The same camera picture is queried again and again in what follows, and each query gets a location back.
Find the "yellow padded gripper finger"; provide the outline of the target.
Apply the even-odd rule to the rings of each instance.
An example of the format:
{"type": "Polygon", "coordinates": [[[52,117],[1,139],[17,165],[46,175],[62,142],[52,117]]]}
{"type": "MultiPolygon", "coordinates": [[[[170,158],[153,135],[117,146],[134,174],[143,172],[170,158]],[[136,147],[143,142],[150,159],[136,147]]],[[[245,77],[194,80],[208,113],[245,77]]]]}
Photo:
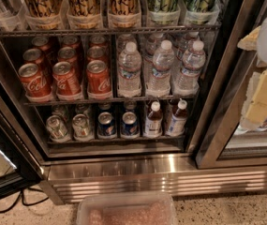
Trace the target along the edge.
{"type": "Polygon", "coordinates": [[[260,33],[260,27],[256,27],[247,36],[242,38],[237,47],[245,51],[255,51],[257,49],[257,41],[260,33]]]}
{"type": "Polygon", "coordinates": [[[247,130],[255,130],[267,119],[267,68],[252,74],[245,94],[240,125],[247,130]]]}

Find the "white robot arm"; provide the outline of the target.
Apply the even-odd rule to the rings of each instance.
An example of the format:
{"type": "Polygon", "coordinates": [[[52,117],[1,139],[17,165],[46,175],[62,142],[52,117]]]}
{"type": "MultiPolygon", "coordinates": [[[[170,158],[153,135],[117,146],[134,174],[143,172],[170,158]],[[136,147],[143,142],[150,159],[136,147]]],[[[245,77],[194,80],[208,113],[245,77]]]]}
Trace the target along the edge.
{"type": "Polygon", "coordinates": [[[256,51],[258,61],[266,69],[254,72],[246,90],[240,125],[255,130],[267,119],[267,18],[260,26],[242,38],[237,47],[245,51],[256,51]]]}

